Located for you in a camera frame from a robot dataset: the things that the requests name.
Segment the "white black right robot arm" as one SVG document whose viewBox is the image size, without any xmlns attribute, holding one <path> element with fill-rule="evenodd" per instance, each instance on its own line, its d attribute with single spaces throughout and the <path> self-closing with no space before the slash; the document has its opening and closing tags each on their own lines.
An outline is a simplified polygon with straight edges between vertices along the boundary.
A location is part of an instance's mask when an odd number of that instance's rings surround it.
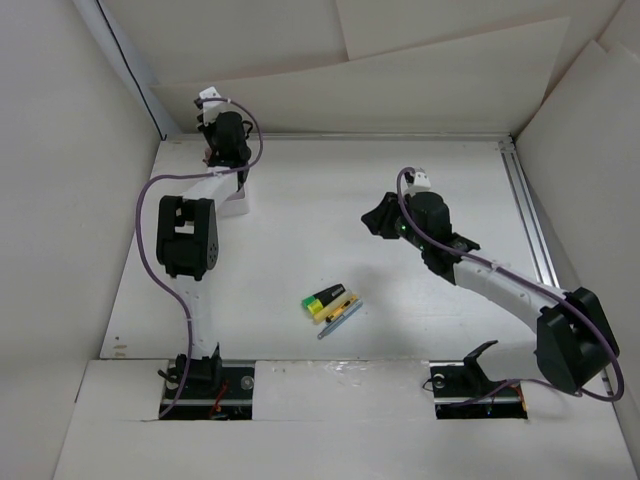
<svg viewBox="0 0 640 480">
<path fill-rule="evenodd" d="M 479 244 L 453 230 L 448 206 L 433 192 L 388 192 L 361 220 L 374 236 L 413 245 L 433 274 L 483 296 L 528 326 L 536 336 L 539 384 L 584 395 L 585 384 L 611 367 L 617 389 L 607 399 L 623 396 L 620 349 L 592 291 L 553 288 L 482 255 Z"/>
</svg>

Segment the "black marker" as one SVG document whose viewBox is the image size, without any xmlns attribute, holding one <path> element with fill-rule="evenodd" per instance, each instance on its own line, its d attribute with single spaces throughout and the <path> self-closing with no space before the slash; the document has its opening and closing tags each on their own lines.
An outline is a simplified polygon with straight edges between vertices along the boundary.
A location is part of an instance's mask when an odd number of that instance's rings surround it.
<svg viewBox="0 0 640 480">
<path fill-rule="evenodd" d="M 322 305 L 328 305 L 340 297 L 345 291 L 346 289 L 343 284 L 335 284 L 319 292 L 316 295 L 316 299 L 319 300 Z"/>
</svg>

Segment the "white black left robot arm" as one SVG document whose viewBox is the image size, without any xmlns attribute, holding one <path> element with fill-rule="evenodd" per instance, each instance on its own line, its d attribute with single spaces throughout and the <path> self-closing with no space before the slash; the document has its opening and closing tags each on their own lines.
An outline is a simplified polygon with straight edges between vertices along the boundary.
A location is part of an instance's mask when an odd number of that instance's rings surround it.
<svg viewBox="0 0 640 480">
<path fill-rule="evenodd" d="M 192 353 L 179 355 L 164 378 L 184 382 L 186 389 L 205 397 L 216 394 L 223 384 L 206 276 L 220 251 L 217 217 L 248 212 L 248 173 L 237 170 L 251 158 L 247 124 L 239 113 L 227 111 L 200 125 L 211 149 L 205 159 L 209 176 L 183 194 L 165 195 L 159 201 L 156 258 L 174 281 L 192 321 Z"/>
</svg>

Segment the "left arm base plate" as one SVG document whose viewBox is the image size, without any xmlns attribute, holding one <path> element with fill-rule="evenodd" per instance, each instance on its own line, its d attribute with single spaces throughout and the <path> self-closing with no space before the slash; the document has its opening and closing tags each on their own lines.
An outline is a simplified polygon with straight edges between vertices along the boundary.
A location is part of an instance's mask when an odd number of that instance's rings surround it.
<svg viewBox="0 0 640 480">
<path fill-rule="evenodd" d="M 192 368 L 190 379 L 182 393 L 165 415 L 162 414 L 175 398 L 179 380 L 175 365 L 160 369 L 158 375 L 164 385 L 159 407 L 161 420 L 251 420 L 253 413 L 253 393 L 255 386 L 255 364 L 223 362 L 220 374 L 215 380 L 205 380 L 200 366 Z"/>
</svg>

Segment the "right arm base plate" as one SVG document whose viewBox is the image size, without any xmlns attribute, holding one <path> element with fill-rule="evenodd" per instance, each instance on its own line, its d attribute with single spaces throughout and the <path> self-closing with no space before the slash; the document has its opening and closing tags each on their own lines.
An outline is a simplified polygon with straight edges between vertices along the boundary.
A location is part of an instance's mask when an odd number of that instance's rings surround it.
<svg viewBox="0 0 640 480">
<path fill-rule="evenodd" d="M 479 366 L 464 361 L 433 361 L 423 388 L 433 394 L 438 420 L 494 420 L 528 418 L 520 385 L 489 395 L 500 382 L 487 378 Z"/>
</svg>

